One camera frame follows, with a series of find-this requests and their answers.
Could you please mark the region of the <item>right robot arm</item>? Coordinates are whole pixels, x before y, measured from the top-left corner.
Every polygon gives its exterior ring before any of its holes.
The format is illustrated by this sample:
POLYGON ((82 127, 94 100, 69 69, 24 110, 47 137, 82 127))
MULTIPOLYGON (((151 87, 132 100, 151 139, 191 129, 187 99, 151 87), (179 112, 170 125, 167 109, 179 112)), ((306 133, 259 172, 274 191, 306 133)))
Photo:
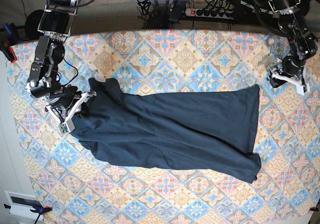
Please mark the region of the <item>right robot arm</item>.
POLYGON ((85 93, 70 82, 61 83, 59 64, 65 60, 63 38, 69 37, 71 25, 80 7, 81 0, 46 0, 38 31, 34 61, 31 64, 26 90, 34 99, 47 103, 49 111, 61 124, 74 115, 81 118, 89 115, 86 102, 93 93, 85 93))

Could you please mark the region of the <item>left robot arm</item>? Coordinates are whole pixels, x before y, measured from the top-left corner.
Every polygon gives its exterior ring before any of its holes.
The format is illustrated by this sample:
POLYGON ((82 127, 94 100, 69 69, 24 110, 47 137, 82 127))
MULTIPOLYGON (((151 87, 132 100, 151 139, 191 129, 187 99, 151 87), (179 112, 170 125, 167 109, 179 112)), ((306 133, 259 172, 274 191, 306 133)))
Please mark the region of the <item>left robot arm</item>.
POLYGON ((316 36, 309 31, 305 16, 299 9, 302 0, 265 0, 272 12, 278 15, 278 28, 272 27, 262 18, 260 8, 263 3, 253 1, 256 16, 262 26, 277 36, 287 38, 290 47, 287 56, 278 58, 277 64, 268 67, 267 81, 273 88, 290 83, 300 95, 309 92, 310 86, 305 82, 305 64, 316 54, 317 45, 316 36))

